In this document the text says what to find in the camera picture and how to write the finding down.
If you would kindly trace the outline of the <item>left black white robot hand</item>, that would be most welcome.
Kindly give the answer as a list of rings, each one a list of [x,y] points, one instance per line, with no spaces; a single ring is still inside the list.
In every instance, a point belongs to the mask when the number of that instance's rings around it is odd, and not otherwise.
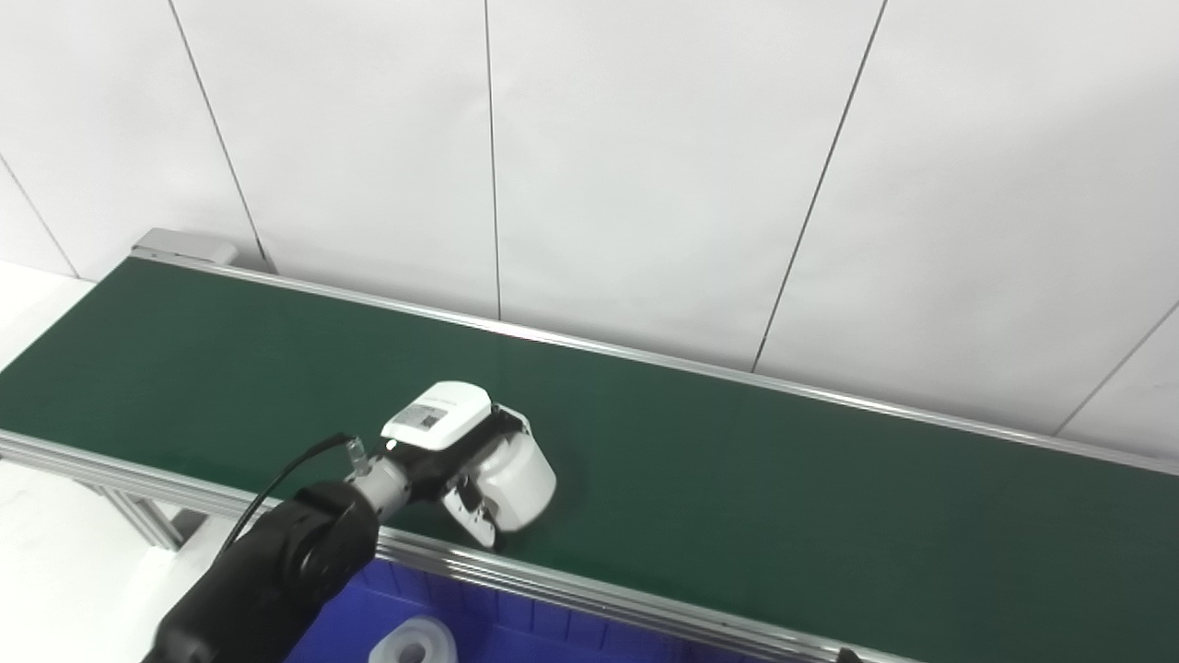
[[[441,381],[380,429],[407,503],[441,505],[480,546],[501,551],[553,498],[556,478],[528,419],[488,390]]]

